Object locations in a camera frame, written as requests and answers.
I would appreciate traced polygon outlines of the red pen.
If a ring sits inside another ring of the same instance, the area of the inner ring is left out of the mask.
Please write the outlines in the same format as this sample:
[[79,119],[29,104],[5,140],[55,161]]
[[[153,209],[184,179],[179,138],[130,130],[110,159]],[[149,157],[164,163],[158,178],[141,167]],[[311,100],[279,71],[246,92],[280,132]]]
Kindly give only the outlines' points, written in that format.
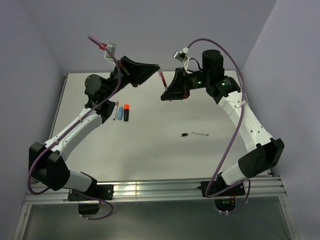
[[164,86],[165,91],[167,91],[167,90],[168,90],[168,86],[167,86],[166,79],[165,79],[165,77],[164,77],[163,72],[162,72],[161,70],[159,70],[159,71],[158,71],[158,75],[159,75],[159,77],[161,78],[161,81],[162,81],[162,83],[163,83],[163,86]]

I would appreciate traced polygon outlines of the black orange highlighter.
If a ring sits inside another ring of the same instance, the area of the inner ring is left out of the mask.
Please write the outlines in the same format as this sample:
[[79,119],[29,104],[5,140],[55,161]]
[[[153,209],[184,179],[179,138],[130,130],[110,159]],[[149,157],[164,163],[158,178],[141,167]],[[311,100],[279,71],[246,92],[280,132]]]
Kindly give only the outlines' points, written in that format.
[[130,105],[129,104],[125,104],[124,105],[124,110],[123,110],[123,120],[125,122],[129,121],[129,115],[130,115]]

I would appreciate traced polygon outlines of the blue highlighter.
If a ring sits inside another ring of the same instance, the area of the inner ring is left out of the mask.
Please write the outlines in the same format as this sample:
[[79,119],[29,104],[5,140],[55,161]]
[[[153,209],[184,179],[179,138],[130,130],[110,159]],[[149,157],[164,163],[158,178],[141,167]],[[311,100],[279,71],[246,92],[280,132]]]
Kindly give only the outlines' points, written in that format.
[[123,119],[123,115],[124,115],[124,107],[120,106],[116,115],[116,119],[117,120],[122,120]]

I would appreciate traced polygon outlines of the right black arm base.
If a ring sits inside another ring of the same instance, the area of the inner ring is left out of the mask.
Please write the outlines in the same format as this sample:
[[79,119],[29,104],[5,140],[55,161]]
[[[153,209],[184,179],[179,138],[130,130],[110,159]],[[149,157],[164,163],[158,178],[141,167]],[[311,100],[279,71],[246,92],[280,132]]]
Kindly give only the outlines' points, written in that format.
[[224,198],[215,199],[214,205],[219,213],[229,214],[230,212],[236,210],[236,197],[245,195],[245,185],[242,182],[231,188],[231,186],[224,182],[221,175],[221,173],[217,175],[217,179],[213,181],[211,187],[209,188],[208,194],[214,195],[221,192],[221,194],[217,195],[217,197]]

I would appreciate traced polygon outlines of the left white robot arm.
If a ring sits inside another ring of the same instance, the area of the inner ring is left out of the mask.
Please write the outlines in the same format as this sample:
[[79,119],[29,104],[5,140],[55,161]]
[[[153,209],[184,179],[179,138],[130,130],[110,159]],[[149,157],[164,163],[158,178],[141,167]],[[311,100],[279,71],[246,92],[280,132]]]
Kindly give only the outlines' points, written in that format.
[[49,190],[69,189],[79,191],[86,200],[95,198],[97,180],[84,172],[69,170],[66,160],[82,140],[112,115],[116,103],[110,97],[127,85],[140,86],[158,70],[158,64],[139,63],[123,56],[108,78],[89,75],[84,82],[88,101],[77,117],[45,143],[30,146],[28,178],[34,178]]

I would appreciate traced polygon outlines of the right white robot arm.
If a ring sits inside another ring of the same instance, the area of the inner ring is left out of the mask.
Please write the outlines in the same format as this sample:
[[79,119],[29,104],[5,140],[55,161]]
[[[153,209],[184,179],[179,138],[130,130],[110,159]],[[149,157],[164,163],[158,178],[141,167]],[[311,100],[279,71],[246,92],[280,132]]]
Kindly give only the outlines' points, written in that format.
[[204,194],[207,198],[218,194],[227,195],[238,183],[275,167],[285,145],[280,138],[273,138],[259,122],[245,100],[244,88],[234,78],[225,75],[224,58],[218,50],[204,51],[201,69],[191,72],[187,72],[190,61],[188,51],[185,47],[174,53],[174,58],[182,62],[183,67],[176,68],[172,82],[160,99],[184,100],[192,90],[204,88],[234,123],[232,139],[240,135],[247,153],[223,172],[219,171],[222,164],[218,164]]

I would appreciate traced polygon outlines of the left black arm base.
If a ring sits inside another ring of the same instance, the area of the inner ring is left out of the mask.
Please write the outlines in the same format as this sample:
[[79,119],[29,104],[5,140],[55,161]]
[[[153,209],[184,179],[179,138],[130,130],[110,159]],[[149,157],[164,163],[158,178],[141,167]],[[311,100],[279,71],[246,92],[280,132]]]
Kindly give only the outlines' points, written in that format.
[[[67,200],[69,202],[78,202],[78,213],[82,217],[100,220],[109,217],[113,213],[114,207],[109,202],[113,199],[113,194],[113,184],[98,184],[90,187],[87,191],[71,189],[68,193]],[[106,216],[95,217],[98,211],[102,210],[103,205],[109,206],[109,212]]]

